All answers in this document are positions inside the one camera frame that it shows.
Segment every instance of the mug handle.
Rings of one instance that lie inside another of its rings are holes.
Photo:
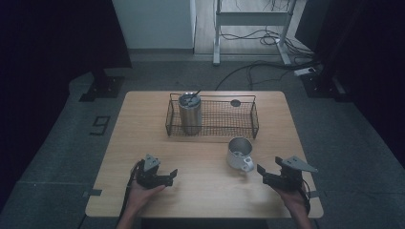
[[[250,172],[254,169],[254,164],[253,164],[253,160],[250,156],[247,156],[244,159],[245,165],[242,166],[242,170],[245,172]]]

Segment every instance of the white cabinet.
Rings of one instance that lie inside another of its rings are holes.
[[[113,0],[113,4],[128,49],[194,48],[195,0]]]

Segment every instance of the wooden table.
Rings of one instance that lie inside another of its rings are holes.
[[[276,192],[254,171],[244,174],[226,164],[231,137],[168,136],[165,129],[171,93],[130,92],[102,161],[95,190],[86,208],[90,217],[117,217],[134,164],[150,154],[160,162],[159,175],[179,169],[172,187],[157,194],[141,212],[143,218],[269,219],[289,218]],[[259,133],[251,139],[252,159],[269,173],[280,174],[274,158],[305,155],[286,98],[281,92],[201,92],[200,95],[256,95]],[[303,173],[311,191],[310,173]],[[311,218],[321,218],[319,198],[312,198]]]

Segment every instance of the human hand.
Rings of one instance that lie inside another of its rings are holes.
[[[125,209],[130,209],[137,213],[152,196],[161,192],[165,187],[166,186],[161,185],[153,189],[145,189],[140,186],[136,180],[132,181],[131,191]]]
[[[133,180],[131,183],[131,191],[125,205],[125,210],[121,219],[119,219],[117,229],[131,228],[139,210],[152,196],[161,192],[165,187],[166,186],[161,185],[153,189],[145,189],[140,186],[136,180]]]
[[[271,188],[280,195],[280,198],[283,200],[284,205],[287,207],[289,213],[291,214],[291,217],[294,219],[297,228],[300,229],[312,228],[312,225],[307,215],[305,200],[301,196],[300,192],[298,192],[298,190],[284,191],[278,188],[273,187]]]

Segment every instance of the power strip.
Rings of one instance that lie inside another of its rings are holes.
[[[316,73],[316,70],[314,68],[307,68],[307,69],[294,71],[295,76],[301,76],[301,75],[313,74],[313,73]]]

